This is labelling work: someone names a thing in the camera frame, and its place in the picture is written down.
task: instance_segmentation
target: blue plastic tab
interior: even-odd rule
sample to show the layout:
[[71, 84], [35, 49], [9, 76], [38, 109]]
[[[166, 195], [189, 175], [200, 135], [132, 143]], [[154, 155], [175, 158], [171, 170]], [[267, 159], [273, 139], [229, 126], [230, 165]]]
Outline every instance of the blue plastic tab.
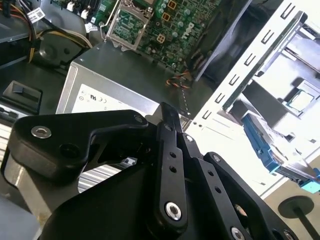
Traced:
[[260, 134], [255, 129], [255, 125], [252, 122], [250, 115], [246, 115], [243, 119], [243, 127], [246, 136], [248, 137], [255, 154], [262, 161], [264, 167], [272, 174], [280, 165], [273, 159], [271, 154], [271, 148], [266, 141], [261, 138]]
[[320, 184], [313, 180], [308, 180], [300, 185], [300, 188], [315, 194], [316, 192], [320, 191]]

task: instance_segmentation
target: motherboard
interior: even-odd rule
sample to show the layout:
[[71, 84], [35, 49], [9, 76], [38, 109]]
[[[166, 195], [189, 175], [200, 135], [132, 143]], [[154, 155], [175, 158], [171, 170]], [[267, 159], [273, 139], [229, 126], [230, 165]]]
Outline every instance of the motherboard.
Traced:
[[182, 73], [222, 0], [97, 1], [56, 3], [101, 27], [115, 47], [147, 55]]

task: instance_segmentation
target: gray metal panel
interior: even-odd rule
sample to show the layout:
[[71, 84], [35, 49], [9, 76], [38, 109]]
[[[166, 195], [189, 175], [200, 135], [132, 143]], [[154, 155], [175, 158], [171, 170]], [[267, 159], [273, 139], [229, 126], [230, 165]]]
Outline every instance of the gray metal panel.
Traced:
[[[72, 62], [56, 112], [72, 111], [81, 84], [147, 114], [152, 114], [161, 102], [185, 110], [182, 91], [166, 85], [170, 77], [171, 71], [135, 52], [122, 52], [111, 43], [100, 43]], [[198, 113], [212, 93], [204, 82], [185, 91], [191, 115]]]
[[0, 14], [0, 43], [26, 38], [29, 30], [26, 23], [18, 18], [6, 18]]

